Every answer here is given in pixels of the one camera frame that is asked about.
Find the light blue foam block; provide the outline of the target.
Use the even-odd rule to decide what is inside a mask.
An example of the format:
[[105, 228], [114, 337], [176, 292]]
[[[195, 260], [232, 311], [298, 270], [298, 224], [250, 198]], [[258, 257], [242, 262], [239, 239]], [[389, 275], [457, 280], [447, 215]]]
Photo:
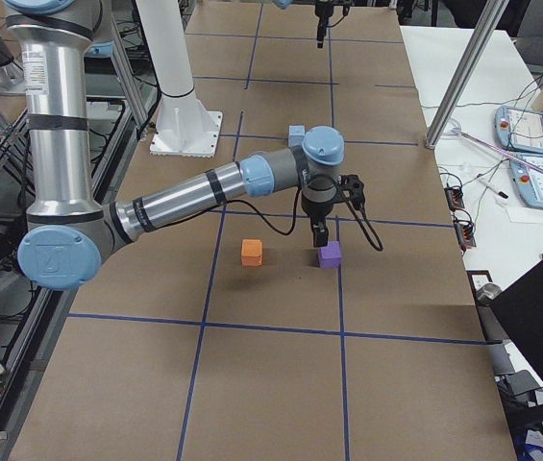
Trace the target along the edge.
[[288, 127], [287, 144], [289, 147], [301, 146], [306, 134], [304, 125], [290, 125]]

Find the purple foam block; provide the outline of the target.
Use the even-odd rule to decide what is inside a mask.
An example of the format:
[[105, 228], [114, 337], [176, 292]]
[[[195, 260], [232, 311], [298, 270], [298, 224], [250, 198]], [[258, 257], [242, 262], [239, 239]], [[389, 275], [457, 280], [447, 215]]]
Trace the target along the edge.
[[320, 268], [337, 268], [342, 262], [340, 243], [329, 241], [324, 247], [318, 249], [318, 265]]

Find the orange foam block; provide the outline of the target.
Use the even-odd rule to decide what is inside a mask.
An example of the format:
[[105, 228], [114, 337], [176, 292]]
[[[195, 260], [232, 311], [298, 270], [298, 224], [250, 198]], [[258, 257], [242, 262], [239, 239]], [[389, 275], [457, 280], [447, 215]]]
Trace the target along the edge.
[[244, 267], [260, 267], [263, 259], [262, 241], [260, 239], [243, 239], [240, 257]]

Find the black power strip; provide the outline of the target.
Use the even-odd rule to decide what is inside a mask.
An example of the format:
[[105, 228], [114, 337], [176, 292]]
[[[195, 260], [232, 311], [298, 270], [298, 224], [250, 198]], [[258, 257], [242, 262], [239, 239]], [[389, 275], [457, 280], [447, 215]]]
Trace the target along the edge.
[[457, 243], [465, 252], [468, 249], [473, 249], [477, 246], [475, 240], [475, 226], [472, 221], [455, 220], [453, 222], [454, 229], [457, 235]]
[[448, 186], [444, 188], [445, 197], [450, 211], [464, 209], [463, 191], [460, 186]]

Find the black marker pen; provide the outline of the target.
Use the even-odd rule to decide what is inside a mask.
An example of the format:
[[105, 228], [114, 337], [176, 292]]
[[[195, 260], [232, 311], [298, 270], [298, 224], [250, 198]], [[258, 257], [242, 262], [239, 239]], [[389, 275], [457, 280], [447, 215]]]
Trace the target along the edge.
[[501, 197], [502, 199], [507, 200], [508, 195], [501, 190], [499, 187], [497, 187], [495, 184], [493, 184], [491, 181], [487, 180], [484, 177], [478, 177], [478, 182], [480, 182], [486, 189], [492, 191], [495, 195], [498, 197]]

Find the grey metal cup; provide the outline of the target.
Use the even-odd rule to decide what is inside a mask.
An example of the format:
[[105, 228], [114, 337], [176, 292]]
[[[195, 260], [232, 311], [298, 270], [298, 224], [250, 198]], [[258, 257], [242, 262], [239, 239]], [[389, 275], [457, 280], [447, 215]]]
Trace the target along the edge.
[[493, 304], [494, 300], [502, 293], [503, 290], [499, 285], [493, 282], [485, 283], [476, 290], [476, 305], [489, 307]]

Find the upper teach pendant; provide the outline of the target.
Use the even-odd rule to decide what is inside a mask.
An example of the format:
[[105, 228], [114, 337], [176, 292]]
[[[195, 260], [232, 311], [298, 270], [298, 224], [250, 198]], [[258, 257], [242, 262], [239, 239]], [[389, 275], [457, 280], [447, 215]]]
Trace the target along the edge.
[[543, 112], [503, 105], [496, 110], [494, 127], [503, 148], [543, 155]]

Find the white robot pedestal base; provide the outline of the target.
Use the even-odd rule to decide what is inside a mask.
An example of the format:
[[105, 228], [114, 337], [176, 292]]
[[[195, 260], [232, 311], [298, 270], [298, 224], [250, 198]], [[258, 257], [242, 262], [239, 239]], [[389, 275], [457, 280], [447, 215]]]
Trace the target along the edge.
[[207, 110], [196, 95], [179, 3], [143, 0], [136, 7], [160, 90], [151, 153], [210, 158], [223, 114]]

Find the aluminium frame post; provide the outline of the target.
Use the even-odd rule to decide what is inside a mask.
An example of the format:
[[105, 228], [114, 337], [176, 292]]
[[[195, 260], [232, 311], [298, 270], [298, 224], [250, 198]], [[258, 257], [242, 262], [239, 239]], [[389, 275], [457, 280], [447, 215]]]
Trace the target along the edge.
[[486, 2], [476, 28], [470, 36], [457, 69], [429, 126], [425, 139], [427, 148], [434, 149], [436, 147], [489, 39], [503, 16], [507, 4], [508, 0], [488, 0]]

